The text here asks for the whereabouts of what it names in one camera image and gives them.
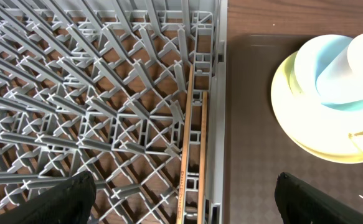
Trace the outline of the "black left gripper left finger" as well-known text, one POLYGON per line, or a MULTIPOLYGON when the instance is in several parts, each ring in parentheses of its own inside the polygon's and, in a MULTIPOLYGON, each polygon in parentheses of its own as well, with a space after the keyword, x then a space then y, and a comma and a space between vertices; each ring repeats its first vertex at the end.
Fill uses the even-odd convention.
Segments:
POLYGON ((92 173, 83 171, 3 213, 0 224, 86 224, 96 194, 92 173))

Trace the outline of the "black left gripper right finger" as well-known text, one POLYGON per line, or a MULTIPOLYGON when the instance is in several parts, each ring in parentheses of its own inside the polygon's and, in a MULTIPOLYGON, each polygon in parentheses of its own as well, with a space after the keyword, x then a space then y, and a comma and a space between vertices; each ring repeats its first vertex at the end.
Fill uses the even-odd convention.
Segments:
POLYGON ((363 224, 363 214, 282 172, 276 182, 275 202, 284 223, 363 224))

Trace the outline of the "wooden chopstick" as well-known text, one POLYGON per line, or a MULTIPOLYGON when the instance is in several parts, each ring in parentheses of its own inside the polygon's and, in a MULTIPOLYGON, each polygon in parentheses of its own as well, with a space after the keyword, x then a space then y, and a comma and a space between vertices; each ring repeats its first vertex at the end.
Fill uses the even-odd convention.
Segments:
POLYGON ((184 122, 184 135, 182 145, 182 161, 181 161, 181 173, 179 180, 179 198, 177 203, 177 224, 183 224, 184 221, 184 202, 185 202, 185 189, 186 189, 186 176, 187 176, 187 162, 188 162, 188 148, 190 140, 190 125, 191 125, 191 103, 192 103, 192 89, 193 89, 193 74, 194 67, 190 66, 189 83, 187 89, 186 99, 186 118, 184 122))

